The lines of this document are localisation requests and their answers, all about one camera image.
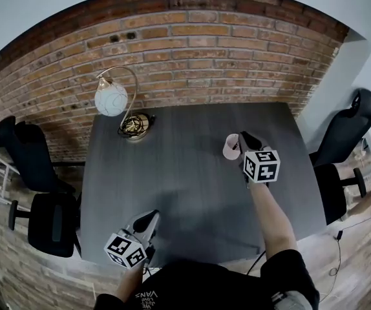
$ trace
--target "pink cup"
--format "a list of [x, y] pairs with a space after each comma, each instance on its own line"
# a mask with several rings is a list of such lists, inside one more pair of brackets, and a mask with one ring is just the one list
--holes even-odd
[[238, 134], [233, 133], [226, 138], [226, 143], [224, 144], [223, 148], [223, 155], [228, 160], [235, 160], [240, 156], [238, 136]]

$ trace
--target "curved lamp arm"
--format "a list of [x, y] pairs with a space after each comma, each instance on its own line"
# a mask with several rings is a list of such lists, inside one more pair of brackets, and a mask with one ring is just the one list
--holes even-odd
[[131, 104], [129, 105], [129, 107], [128, 107], [128, 110], [127, 110], [127, 112], [125, 113], [125, 116], [123, 117], [123, 119], [122, 119], [122, 122], [121, 122], [121, 124], [120, 124], [120, 126], [122, 127], [122, 125], [123, 125], [123, 122], [125, 121], [125, 119], [127, 118], [127, 116], [128, 116], [128, 113], [131, 111], [131, 107], [132, 107], [132, 105], [133, 105], [133, 103], [134, 103], [134, 101], [135, 101], [135, 98], [136, 98], [136, 93], [137, 93], [137, 91], [138, 91], [138, 78], [136, 77], [136, 74], [130, 69], [130, 68], [128, 68], [128, 67], [111, 67], [111, 68], [108, 68], [107, 70], [105, 70], [105, 71], [103, 71], [103, 72], [101, 72], [99, 75], [97, 75], [96, 77], [97, 78], [100, 78], [100, 77], [102, 77], [102, 75], [104, 74], [104, 73], [106, 73], [106, 72], [108, 72], [108, 71], [110, 71], [110, 70], [113, 70], [113, 69], [125, 69], [125, 70], [128, 70], [133, 76], [134, 76], [134, 80], [135, 80], [135, 93], [134, 93], [134, 97], [132, 98], [132, 101], [131, 101]]

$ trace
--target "sleeve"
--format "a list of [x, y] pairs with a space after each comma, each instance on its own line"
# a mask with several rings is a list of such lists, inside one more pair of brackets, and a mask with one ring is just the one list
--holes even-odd
[[319, 292], [316, 290], [299, 251], [288, 249], [272, 256], [261, 268], [262, 279], [269, 297], [287, 292], [299, 292], [318, 309]]
[[125, 304], [116, 296], [101, 294], [96, 298], [94, 310], [125, 309]]

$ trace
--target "lamp base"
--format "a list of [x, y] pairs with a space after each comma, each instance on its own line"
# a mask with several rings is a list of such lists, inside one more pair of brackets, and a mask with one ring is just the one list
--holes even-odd
[[148, 133], [150, 126], [148, 115], [135, 112], [132, 116], [127, 116], [118, 130], [118, 134], [128, 140], [136, 141], [142, 139]]

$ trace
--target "table lamp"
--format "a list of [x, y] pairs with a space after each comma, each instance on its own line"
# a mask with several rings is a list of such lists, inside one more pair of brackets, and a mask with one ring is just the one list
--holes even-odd
[[133, 114], [131, 110], [138, 91], [138, 79], [130, 68], [112, 67], [96, 76], [100, 80], [95, 93], [95, 106], [98, 111], [105, 116], [117, 116], [126, 108], [128, 102], [126, 89], [111, 78], [103, 76], [104, 73], [117, 68], [129, 71], [134, 76], [135, 80], [134, 97], [122, 119], [118, 134], [130, 140], [138, 140], [147, 134], [150, 127], [150, 119], [147, 114], [141, 112], [135, 112]]

